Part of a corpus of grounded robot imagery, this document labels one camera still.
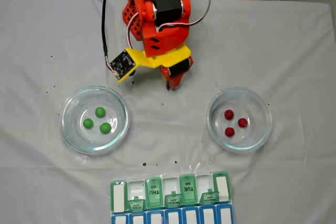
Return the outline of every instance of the white tablecloth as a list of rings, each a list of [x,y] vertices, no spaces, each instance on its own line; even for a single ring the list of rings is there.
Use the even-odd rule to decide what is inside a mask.
[[[126,2],[107,1],[110,59],[127,45]],[[206,5],[192,0],[191,20]],[[102,0],[0,0],[0,223],[110,223],[114,179],[217,170],[231,175],[238,224],[336,222],[328,5],[213,0],[190,28],[195,63],[175,92],[158,70],[117,83],[104,64],[101,7]],[[132,117],[127,140],[101,157],[71,150],[59,131],[62,103],[91,84],[120,93]],[[224,151],[205,127],[210,100],[235,86],[259,93],[272,111],[271,138],[252,155]]]

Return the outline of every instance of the glass petri dish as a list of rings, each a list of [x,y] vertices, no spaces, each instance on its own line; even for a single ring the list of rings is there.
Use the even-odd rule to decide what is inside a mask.
[[[227,120],[226,110],[232,110],[234,117]],[[269,138],[272,116],[266,103],[255,92],[245,88],[229,88],[211,101],[207,110],[207,128],[211,137],[223,148],[234,153],[249,153],[260,148]],[[238,126],[238,120],[245,118],[248,125]],[[225,129],[232,127],[235,134],[225,135]]]
[[[103,107],[106,114],[99,118],[97,107]],[[83,121],[93,120],[93,127],[87,129]],[[109,123],[111,131],[100,132],[100,125]],[[130,125],[130,115],[119,94],[103,86],[89,86],[74,92],[64,103],[59,120],[65,141],[75,150],[85,154],[102,153],[117,147],[125,138]]]

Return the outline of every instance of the red candy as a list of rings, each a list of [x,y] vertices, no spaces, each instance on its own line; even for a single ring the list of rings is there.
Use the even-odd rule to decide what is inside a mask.
[[[224,112],[224,117],[227,119],[227,120],[231,120],[233,118],[233,111],[232,110],[226,110]]]
[[[231,136],[233,136],[234,134],[235,134],[235,130],[234,130],[233,128],[231,128],[231,127],[226,128],[226,130],[225,130],[225,135],[226,135],[226,136],[231,137]]]
[[[245,118],[241,118],[238,120],[238,126],[241,128],[245,128],[248,125],[248,122]]]

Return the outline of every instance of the circuit board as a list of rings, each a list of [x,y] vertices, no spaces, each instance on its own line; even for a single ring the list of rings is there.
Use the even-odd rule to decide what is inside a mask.
[[[135,67],[135,62],[129,53],[124,50],[111,62],[111,67],[115,71],[114,75],[118,79],[121,79],[131,72],[131,70]]]

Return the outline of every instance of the green ball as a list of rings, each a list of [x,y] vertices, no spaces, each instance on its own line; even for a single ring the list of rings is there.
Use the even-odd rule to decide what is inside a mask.
[[[109,123],[102,123],[99,129],[101,133],[107,134],[111,131],[111,125]]]
[[[83,121],[83,125],[85,128],[87,129],[90,129],[93,127],[93,121],[89,118],[86,118],[84,121]]]
[[[96,108],[96,116],[103,118],[105,116],[105,109],[103,107]]]

